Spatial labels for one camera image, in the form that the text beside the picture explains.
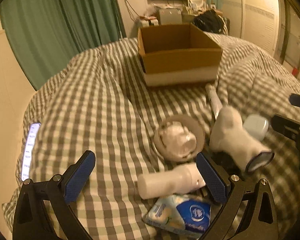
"black bag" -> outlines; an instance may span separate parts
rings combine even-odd
[[[214,10],[206,11],[197,16],[192,23],[204,32],[223,33],[224,23]]]

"smartphone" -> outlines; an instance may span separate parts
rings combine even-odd
[[[37,136],[41,123],[33,123],[30,125],[28,137],[26,140],[25,151],[23,153],[21,180],[25,181],[29,178],[32,149],[34,147],[35,138]]]

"checkered bedsheet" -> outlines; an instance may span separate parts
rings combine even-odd
[[[209,35],[223,48],[216,81],[223,104],[238,109],[243,120],[252,113],[268,119],[279,113],[300,122],[300,108],[288,102],[290,93],[300,94],[300,83],[291,74],[252,43]],[[36,182],[62,174],[89,149],[96,154],[96,166],[72,208],[93,239],[185,239],[143,222],[155,200],[142,200],[136,188],[139,174],[176,165],[162,160],[153,146],[158,124],[172,114],[194,117],[209,137],[213,119],[204,87],[148,89],[136,39],[84,51],[48,80],[25,112],[23,144],[30,124],[42,123],[30,177]],[[300,211],[298,152],[271,128],[263,143],[275,151],[275,158],[253,177],[270,182],[283,235]],[[10,230],[22,185],[21,160],[22,154],[16,170],[19,188],[2,205]]]

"cardboard box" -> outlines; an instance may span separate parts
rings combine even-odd
[[[192,24],[140,28],[138,50],[148,86],[216,79],[221,47]]]

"blue gripper pad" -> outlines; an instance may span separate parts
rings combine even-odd
[[[213,196],[213,199],[218,203],[226,203],[228,199],[226,185],[222,182],[214,168],[211,167],[203,153],[198,153],[196,164],[198,171]]]
[[[79,196],[84,184],[89,179],[95,164],[96,156],[93,152],[89,151],[85,159],[77,167],[65,185],[64,197],[66,204],[77,200],[77,197]]]

